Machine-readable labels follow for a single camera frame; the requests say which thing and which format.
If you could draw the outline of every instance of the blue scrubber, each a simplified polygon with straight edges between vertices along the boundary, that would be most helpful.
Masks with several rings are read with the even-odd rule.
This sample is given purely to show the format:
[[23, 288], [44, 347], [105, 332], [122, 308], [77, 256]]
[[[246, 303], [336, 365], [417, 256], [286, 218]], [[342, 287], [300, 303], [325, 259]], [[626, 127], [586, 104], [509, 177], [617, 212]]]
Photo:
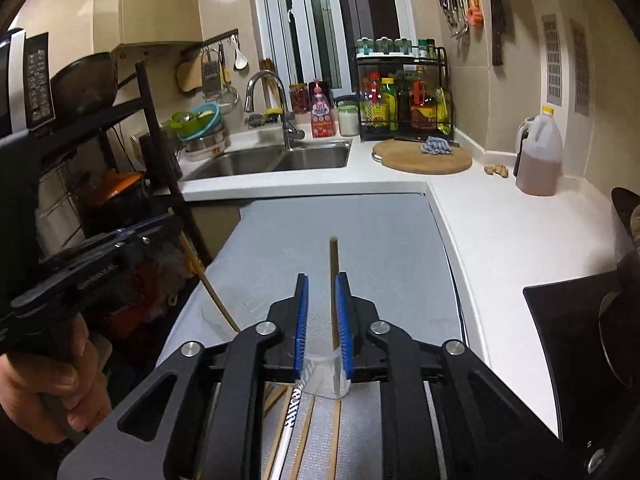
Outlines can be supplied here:
[[427, 137], [420, 150], [423, 153], [429, 153], [429, 155], [451, 155], [453, 153], [446, 139], [440, 137]]

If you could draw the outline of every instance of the plastic jug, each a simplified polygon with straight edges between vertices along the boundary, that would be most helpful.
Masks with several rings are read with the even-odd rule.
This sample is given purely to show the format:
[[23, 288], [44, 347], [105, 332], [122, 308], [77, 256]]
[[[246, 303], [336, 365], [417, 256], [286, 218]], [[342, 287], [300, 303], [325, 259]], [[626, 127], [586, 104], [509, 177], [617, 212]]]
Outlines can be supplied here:
[[553, 108], [543, 106], [542, 114], [529, 127], [529, 137], [522, 143], [516, 186], [528, 195], [555, 195], [561, 167], [560, 130], [554, 121]]

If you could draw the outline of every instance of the hand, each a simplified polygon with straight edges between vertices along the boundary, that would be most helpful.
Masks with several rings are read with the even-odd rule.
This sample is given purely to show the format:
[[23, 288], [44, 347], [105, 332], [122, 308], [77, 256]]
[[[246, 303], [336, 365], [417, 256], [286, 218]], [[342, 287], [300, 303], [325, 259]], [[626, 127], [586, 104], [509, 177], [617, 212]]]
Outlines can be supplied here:
[[78, 316], [73, 321], [72, 364], [23, 352], [0, 356], [0, 405], [22, 430], [41, 442], [65, 439], [39, 394], [62, 398], [67, 421], [76, 431], [92, 430], [111, 412], [106, 378], [98, 370], [98, 354]]

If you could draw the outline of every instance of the double sink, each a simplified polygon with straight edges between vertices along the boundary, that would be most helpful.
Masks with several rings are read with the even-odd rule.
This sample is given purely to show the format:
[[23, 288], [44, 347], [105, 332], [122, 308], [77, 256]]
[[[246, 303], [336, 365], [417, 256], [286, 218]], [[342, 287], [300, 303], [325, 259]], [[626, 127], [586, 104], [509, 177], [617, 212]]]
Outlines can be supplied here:
[[337, 140], [322, 144], [300, 144], [290, 149], [284, 146], [269, 146], [229, 152], [210, 160], [186, 180], [271, 171], [344, 168], [350, 149], [351, 142]]

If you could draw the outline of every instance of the black stove top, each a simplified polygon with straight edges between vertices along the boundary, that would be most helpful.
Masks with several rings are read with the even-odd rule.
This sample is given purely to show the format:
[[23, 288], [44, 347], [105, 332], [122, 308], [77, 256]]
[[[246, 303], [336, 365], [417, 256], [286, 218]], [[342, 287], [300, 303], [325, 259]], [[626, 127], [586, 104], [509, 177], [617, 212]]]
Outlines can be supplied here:
[[616, 290], [617, 271], [524, 289], [551, 374], [559, 437], [587, 456], [636, 406], [633, 391], [610, 370], [600, 342], [600, 303]]

